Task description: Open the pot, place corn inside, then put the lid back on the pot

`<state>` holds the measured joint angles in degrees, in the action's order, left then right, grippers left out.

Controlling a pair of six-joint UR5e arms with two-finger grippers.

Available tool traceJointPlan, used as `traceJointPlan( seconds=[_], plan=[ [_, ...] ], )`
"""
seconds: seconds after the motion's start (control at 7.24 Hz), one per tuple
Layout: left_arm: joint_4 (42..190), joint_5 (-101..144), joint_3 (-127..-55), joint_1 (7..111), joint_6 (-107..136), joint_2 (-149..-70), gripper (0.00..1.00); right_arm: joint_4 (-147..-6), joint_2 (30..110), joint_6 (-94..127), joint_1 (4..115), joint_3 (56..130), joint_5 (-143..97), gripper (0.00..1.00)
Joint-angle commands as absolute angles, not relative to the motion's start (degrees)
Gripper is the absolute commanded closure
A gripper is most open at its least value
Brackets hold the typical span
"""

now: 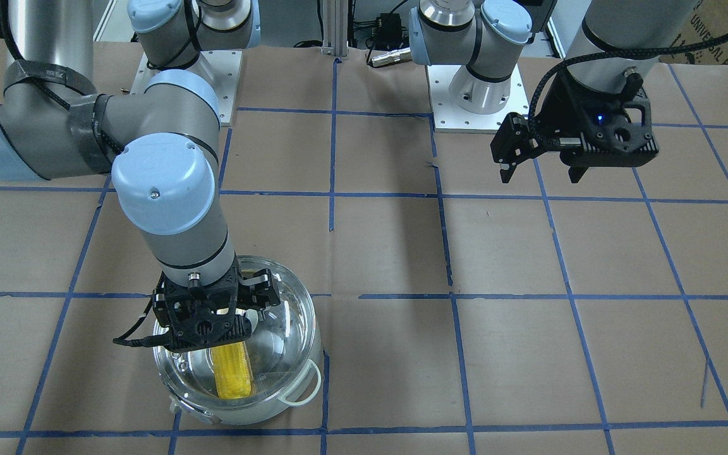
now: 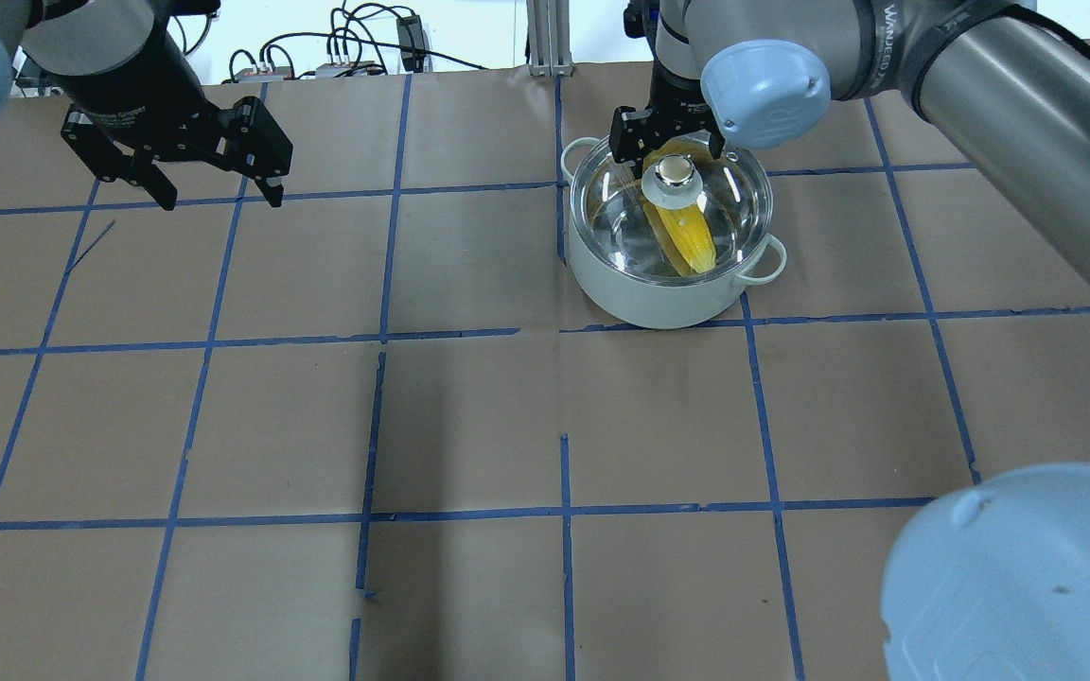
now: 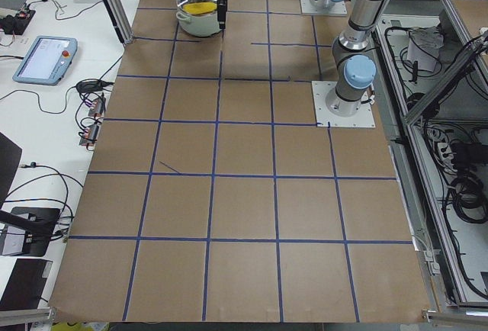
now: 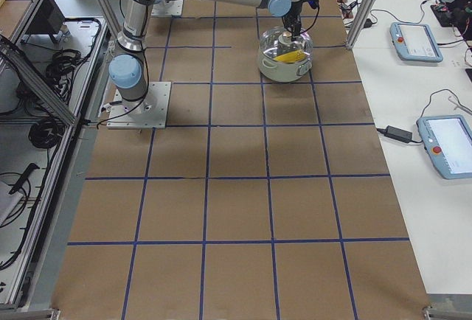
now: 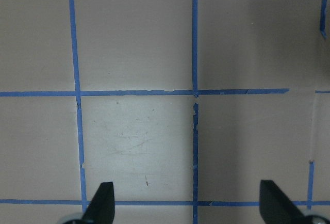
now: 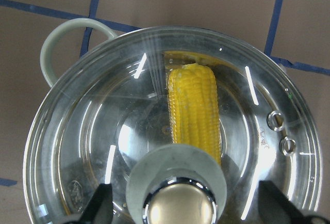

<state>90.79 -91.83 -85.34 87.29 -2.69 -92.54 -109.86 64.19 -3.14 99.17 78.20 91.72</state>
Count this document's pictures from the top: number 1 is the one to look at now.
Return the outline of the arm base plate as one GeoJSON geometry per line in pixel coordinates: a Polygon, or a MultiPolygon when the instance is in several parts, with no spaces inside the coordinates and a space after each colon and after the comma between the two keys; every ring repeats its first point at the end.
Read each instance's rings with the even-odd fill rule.
{"type": "Polygon", "coordinates": [[[500,83],[477,80],[462,64],[427,66],[434,128],[443,133],[496,133],[506,115],[528,115],[518,67],[500,83]]]}
{"type": "Polygon", "coordinates": [[[214,111],[222,126],[231,126],[240,83],[242,50],[208,50],[185,70],[150,69],[147,55],[139,60],[130,94],[143,94],[149,87],[169,85],[200,96],[214,111]]]}

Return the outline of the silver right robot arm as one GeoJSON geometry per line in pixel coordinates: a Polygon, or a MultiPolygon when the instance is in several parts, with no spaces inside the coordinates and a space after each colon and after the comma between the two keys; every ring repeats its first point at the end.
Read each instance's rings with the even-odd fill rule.
{"type": "Polygon", "coordinates": [[[160,335],[114,343],[183,353],[240,343],[245,311],[280,304],[274,274],[243,276],[219,203],[217,78],[212,50],[259,43],[255,1],[130,1],[148,67],[134,95],[93,84],[90,1],[2,1],[11,63],[0,104],[0,180],[109,174],[125,216],[162,274],[150,299],[160,335]]]}

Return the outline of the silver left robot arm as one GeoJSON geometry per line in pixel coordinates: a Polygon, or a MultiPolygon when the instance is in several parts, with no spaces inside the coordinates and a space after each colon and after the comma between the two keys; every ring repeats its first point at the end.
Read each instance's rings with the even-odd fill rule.
{"type": "Polygon", "coordinates": [[[563,67],[525,99],[518,58],[554,1],[421,1],[408,50],[427,67],[434,120],[446,132],[493,133],[500,178],[558,152],[572,182],[593,167],[639,167],[659,153],[643,80],[688,19],[691,1],[592,1],[563,67]]]}

